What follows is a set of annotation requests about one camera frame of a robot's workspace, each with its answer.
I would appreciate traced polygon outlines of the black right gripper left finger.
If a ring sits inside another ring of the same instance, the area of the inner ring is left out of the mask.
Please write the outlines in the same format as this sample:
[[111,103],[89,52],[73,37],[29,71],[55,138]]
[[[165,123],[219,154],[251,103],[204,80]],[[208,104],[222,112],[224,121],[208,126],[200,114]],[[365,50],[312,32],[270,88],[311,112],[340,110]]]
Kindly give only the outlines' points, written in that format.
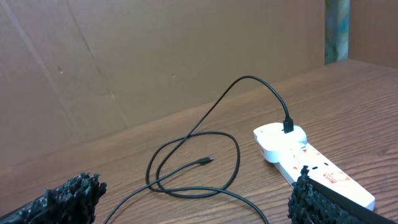
[[80,175],[1,217],[3,224],[92,224],[95,208],[106,193],[99,174]]

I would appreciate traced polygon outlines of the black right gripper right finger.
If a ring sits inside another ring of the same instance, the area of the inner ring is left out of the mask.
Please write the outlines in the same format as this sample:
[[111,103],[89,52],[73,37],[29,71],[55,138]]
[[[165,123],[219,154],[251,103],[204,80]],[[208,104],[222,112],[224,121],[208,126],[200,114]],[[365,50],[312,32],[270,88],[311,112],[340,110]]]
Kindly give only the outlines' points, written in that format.
[[368,210],[308,175],[303,166],[293,183],[288,218],[294,224],[395,224],[395,221]]

